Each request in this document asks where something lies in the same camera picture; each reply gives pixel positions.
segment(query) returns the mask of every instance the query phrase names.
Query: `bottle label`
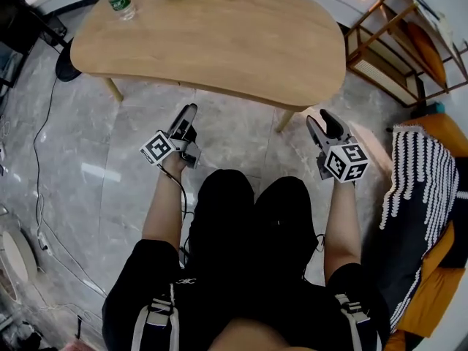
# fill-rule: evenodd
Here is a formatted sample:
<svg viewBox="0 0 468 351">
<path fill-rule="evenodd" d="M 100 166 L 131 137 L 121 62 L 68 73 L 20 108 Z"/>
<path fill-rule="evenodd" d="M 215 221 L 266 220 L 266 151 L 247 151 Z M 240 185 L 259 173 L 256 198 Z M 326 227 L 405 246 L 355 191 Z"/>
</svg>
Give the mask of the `bottle label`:
<svg viewBox="0 0 468 351">
<path fill-rule="evenodd" d="M 110 5 L 112 6 L 112 9 L 114 9 L 116 12 L 119 10 L 124 10 L 127 8 L 132 0 L 109 0 Z"/>
</svg>

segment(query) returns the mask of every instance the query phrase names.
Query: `black stand base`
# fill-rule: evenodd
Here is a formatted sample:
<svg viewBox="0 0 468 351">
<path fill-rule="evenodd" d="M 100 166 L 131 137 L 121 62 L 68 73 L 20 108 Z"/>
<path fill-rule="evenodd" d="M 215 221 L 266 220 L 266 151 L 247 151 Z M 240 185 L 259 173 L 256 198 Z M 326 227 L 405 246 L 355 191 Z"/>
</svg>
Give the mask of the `black stand base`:
<svg viewBox="0 0 468 351">
<path fill-rule="evenodd" d="M 73 66 L 72 60 L 70 59 L 72 41 L 73 39 L 67 43 L 63 50 L 61 50 L 60 56 L 57 60 L 56 75 L 62 82 L 70 82 L 81 74 L 80 70 Z"/>
</svg>

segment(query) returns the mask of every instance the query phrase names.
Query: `orange cushion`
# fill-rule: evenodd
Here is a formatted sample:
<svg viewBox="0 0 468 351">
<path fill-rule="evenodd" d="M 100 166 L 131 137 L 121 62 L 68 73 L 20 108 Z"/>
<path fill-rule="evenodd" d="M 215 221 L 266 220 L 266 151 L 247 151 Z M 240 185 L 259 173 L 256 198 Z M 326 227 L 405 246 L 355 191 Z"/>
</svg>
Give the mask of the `orange cushion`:
<svg viewBox="0 0 468 351">
<path fill-rule="evenodd" d="M 396 331 L 390 336 L 384 351 L 405 351 L 406 348 L 404 331 Z"/>
<path fill-rule="evenodd" d="M 445 84 L 447 77 L 445 76 L 444 63 L 430 36 L 416 23 L 409 22 L 407 28 L 409 39 L 431 68 L 436 80 L 441 84 Z"/>
<path fill-rule="evenodd" d="M 465 268 L 436 268 L 418 287 L 398 329 L 430 337 L 450 304 L 464 272 Z"/>
<path fill-rule="evenodd" d="M 455 121 L 445 113 L 430 114 L 406 121 L 403 125 L 422 126 L 429 135 L 441 142 L 453 157 L 468 156 L 468 139 Z"/>
</svg>

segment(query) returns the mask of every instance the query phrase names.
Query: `table leg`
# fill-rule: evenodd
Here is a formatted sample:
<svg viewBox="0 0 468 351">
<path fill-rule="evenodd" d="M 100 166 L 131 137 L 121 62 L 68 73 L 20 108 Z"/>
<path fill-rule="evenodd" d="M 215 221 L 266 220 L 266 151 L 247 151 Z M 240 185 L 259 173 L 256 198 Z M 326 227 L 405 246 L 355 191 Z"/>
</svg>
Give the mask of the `table leg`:
<svg viewBox="0 0 468 351">
<path fill-rule="evenodd" d="M 116 84 L 110 78 L 103 78 L 102 80 L 116 100 L 121 102 L 124 99 L 124 95 L 118 90 Z"/>
<path fill-rule="evenodd" d="M 285 110 L 283 116 L 281 117 L 281 121 L 279 122 L 278 126 L 275 128 L 276 132 L 281 132 L 287 123 L 290 121 L 291 117 L 293 117 L 294 112 L 292 110 Z"/>
</svg>

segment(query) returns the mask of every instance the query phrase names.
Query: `backpack strap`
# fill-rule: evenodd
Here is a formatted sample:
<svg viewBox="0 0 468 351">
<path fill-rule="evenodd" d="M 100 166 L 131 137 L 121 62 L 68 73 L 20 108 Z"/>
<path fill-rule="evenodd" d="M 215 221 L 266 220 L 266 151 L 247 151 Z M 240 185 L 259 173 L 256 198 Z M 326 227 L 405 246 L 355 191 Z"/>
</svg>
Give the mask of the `backpack strap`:
<svg viewBox="0 0 468 351">
<path fill-rule="evenodd" d="M 144 351 L 141 349 L 141 341 L 145 329 L 151 332 L 161 333 L 167 336 L 164 331 L 170 323 L 169 351 L 178 351 L 179 348 L 179 323 L 178 311 L 174 298 L 174 286 L 169 284 L 168 290 L 153 298 L 152 303 L 144 306 L 138 315 L 133 330 L 132 351 Z"/>
<path fill-rule="evenodd" d="M 377 329 L 362 311 L 361 303 L 350 302 L 345 294 L 335 295 L 342 314 L 350 323 L 352 348 L 354 351 L 382 351 L 382 341 Z"/>
</svg>

